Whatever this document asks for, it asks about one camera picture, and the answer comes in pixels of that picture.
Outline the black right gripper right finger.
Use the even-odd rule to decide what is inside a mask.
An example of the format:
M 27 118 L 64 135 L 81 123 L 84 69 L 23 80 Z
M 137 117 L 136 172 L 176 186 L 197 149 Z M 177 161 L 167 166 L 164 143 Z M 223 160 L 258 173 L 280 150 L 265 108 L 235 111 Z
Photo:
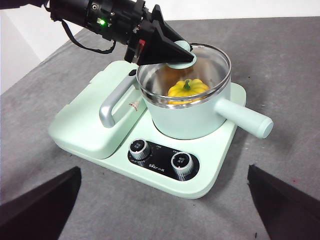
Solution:
M 252 164 L 248 186 L 271 240 L 318 240 L 320 201 Z

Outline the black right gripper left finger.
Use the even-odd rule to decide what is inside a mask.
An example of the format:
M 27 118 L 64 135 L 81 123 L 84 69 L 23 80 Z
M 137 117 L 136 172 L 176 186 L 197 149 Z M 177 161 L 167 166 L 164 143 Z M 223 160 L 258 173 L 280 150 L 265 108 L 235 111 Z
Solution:
M 0 206 L 2 240 L 57 240 L 82 183 L 78 166 Z

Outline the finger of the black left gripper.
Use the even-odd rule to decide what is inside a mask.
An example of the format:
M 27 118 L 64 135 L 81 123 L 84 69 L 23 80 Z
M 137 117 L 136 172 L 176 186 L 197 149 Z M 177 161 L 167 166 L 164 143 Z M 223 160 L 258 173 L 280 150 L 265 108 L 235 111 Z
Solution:
M 190 63 L 194 56 L 164 36 L 157 20 L 151 22 L 151 37 L 142 52 L 138 65 Z
M 185 39 L 179 35 L 173 28 L 170 27 L 169 24 L 164 20 L 161 8 L 158 4 L 156 4 L 151 12 L 151 20 L 158 21 L 162 33 L 165 37 L 170 39 L 173 42 L 176 41 L 184 41 Z

